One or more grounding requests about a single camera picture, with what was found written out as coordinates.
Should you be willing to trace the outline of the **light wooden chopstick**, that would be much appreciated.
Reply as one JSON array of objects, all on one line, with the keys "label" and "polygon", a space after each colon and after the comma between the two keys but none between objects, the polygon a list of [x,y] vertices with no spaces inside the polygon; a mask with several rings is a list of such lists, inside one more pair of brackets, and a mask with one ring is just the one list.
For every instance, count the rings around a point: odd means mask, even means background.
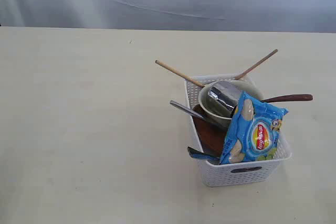
[{"label": "light wooden chopstick", "polygon": [[168,66],[167,64],[164,64],[163,62],[161,62],[161,61],[159,61],[159,60],[156,60],[155,63],[156,63],[157,65],[163,67],[164,69],[166,69],[166,70],[168,70],[168,71],[174,73],[175,75],[177,75],[177,76],[183,78],[184,80],[189,81],[189,82],[195,84],[196,86],[198,86],[198,87],[200,87],[200,88],[205,87],[204,84],[202,84],[202,83],[200,83],[200,82],[198,82],[198,81],[192,79],[191,77],[189,77],[189,76],[187,76],[187,75],[181,73],[180,71],[178,71],[178,70],[176,70],[176,69],[174,69],[174,68]]}]

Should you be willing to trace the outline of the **dark wooden chopstick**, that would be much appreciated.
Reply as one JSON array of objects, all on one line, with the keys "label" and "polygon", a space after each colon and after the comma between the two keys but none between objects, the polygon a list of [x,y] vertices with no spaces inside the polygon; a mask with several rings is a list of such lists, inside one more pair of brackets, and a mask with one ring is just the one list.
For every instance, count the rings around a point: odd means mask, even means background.
[{"label": "dark wooden chopstick", "polygon": [[263,57],[262,59],[260,59],[258,62],[256,62],[255,64],[253,64],[251,67],[249,67],[248,69],[246,69],[244,72],[240,73],[239,75],[237,75],[234,80],[239,80],[242,77],[244,77],[245,75],[247,75],[248,73],[250,73],[252,70],[254,70],[255,68],[257,68],[258,66],[260,66],[262,63],[264,63],[266,60],[268,60],[270,57],[272,57],[274,54],[276,54],[278,52],[278,49],[274,49],[272,52],[270,52],[268,55],[266,55],[265,57]]}]

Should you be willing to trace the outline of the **dark brown wooden spoon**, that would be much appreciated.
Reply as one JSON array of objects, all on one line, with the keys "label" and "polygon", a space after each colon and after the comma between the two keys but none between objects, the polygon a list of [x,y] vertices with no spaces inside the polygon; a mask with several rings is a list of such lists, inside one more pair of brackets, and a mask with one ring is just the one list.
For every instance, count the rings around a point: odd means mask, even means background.
[{"label": "dark brown wooden spoon", "polygon": [[273,97],[269,99],[261,100],[261,102],[274,103],[274,102],[296,102],[296,101],[312,101],[313,96],[311,94],[290,94]]}]

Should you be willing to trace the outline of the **pale green ceramic bowl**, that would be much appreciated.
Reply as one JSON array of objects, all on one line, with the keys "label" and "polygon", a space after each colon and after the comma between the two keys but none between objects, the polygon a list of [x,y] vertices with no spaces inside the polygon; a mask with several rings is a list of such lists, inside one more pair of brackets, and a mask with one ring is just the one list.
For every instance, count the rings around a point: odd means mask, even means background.
[{"label": "pale green ceramic bowl", "polygon": [[262,93],[251,83],[219,80],[206,84],[198,95],[200,106],[212,120],[228,128],[242,92],[262,100]]}]

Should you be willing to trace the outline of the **shiny steel cup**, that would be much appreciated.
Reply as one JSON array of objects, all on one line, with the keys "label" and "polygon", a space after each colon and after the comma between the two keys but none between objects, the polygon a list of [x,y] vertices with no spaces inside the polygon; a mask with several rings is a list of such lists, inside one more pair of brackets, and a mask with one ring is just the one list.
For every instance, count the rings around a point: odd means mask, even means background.
[{"label": "shiny steel cup", "polygon": [[215,82],[210,85],[206,96],[209,110],[219,116],[231,118],[241,94],[242,90],[230,82]]}]

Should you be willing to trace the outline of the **dark brown wooden plate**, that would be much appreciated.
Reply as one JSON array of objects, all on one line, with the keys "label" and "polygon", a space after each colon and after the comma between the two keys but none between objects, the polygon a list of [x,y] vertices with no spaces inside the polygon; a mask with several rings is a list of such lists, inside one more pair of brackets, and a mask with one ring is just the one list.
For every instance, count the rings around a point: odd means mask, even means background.
[{"label": "dark brown wooden plate", "polygon": [[227,130],[219,129],[218,127],[205,122],[199,118],[192,117],[195,127],[195,135],[198,137],[198,143],[201,144],[203,153],[211,154],[216,157],[221,157],[224,147],[224,139]]}]

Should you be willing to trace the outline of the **blue chips bag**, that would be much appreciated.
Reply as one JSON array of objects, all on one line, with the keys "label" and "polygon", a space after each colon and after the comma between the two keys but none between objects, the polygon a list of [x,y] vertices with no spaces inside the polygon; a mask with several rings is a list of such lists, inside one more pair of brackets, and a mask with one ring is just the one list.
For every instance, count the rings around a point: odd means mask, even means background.
[{"label": "blue chips bag", "polygon": [[285,108],[261,102],[243,92],[226,133],[219,163],[274,158],[282,120],[287,113]]}]

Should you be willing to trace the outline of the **white plastic perforated basket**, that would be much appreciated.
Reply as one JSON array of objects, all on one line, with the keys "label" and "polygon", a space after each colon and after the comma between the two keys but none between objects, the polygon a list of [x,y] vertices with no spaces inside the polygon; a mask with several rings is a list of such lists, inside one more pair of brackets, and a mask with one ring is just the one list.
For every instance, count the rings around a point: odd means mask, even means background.
[{"label": "white plastic perforated basket", "polygon": [[[233,81],[236,75],[238,74],[225,73],[207,76],[194,76],[192,79],[202,84],[209,84],[219,80]],[[257,94],[258,98],[263,98],[262,93],[257,89],[257,86],[251,77],[246,75],[239,81],[246,83],[247,87]],[[189,81],[184,82],[184,88],[186,99],[185,104],[188,108],[192,109],[198,104],[198,94],[200,93],[201,88]],[[191,135],[193,141],[192,147],[198,151],[205,152],[191,116],[190,125],[189,129],[192,132]],[[291,155],[292,151],[290,145],[287,142],[285,135],[280,132],[277,152],[275,153],[274,159],[271,160],[226,165],[215,165],[212,161],[208,162],[201,159],[195,160],[197,161],[203,183],[209,187],[220,187],[265,181],[269,175],[275,171],[277,166],[283,161],[289,159]]]}]

